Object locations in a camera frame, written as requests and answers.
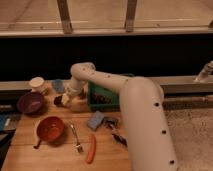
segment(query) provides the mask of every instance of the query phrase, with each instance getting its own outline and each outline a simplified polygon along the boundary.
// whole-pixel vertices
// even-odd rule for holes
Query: white cup
[[[46,94],[45,81],[42,77],[34,77],[29,81],[29,85],[32,91],[38,91],[42,94]]]

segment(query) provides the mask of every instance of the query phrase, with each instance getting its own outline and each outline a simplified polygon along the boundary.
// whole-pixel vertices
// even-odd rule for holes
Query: sponge
[[[104,120],[104,114],[96,111],[92,117],[87,121],[87,126],[91,128],[93,131],[96,131],[96,129],[102,124]]]
[[[57,93],[64,93],[64,86],[63,86],[63,82],[60,79],[55,79],[52,81],[52,87],[55,89],[55,91]]]

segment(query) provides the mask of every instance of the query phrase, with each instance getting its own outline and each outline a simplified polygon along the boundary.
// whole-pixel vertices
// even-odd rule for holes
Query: orange carrot
[[[87,154],[87,158],[86,158],[86,162],[88,164],[91,164],[92,161],[93,161],[93,158],[95,156],[95,151],[96,151],[96,138],[95,138],[95,135],[94,134],[91,134],[90,136],[90,149],[88,151],[88,154]]]

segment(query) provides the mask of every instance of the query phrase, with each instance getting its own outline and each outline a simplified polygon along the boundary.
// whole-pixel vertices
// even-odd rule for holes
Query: wooden table
[[[86,126],[92,113],[88,111],[85,103],[73,105],[73,109],[84,112],[75,112],[71,110],[72,107],[70,109],[56,107],[53,100],[57,94],[50,86],[48,88],[43,109],[36,115],[22,115],[2,171],[130,171],[131,164],[127,148],[113,139],[111,131],[105,126],[101,126],[96,132],[93,132]],[[119,131],[121,135],[125,136],[120,113],[106,112],[105,114],[119,119]],[[52,144],[42,142],[39,149],[34,149],[34,125],[38,120],[47,116],[60,117],[66,124],[65,131],[56,142]],[[75,148],[73,134],[67,126],[68,121],[75,124],[84,149],[82,154],[79,154]],[[93,163],[87,164],[85,159],[90,147],[91,133],[96,136],[97,149]]]

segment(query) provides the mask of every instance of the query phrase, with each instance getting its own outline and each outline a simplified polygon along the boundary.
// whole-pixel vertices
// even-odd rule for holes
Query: green basket
[[[132,74],[122,74],[126,76],[133,76]],[[99,97],[104,97],[106,103],[94,98],[94,94]],[[119,108],[119,96],[118,94],[100,87],[92,82],[88,83],[88,95],[87,95],[88,106],[92,111],[118,111]]]

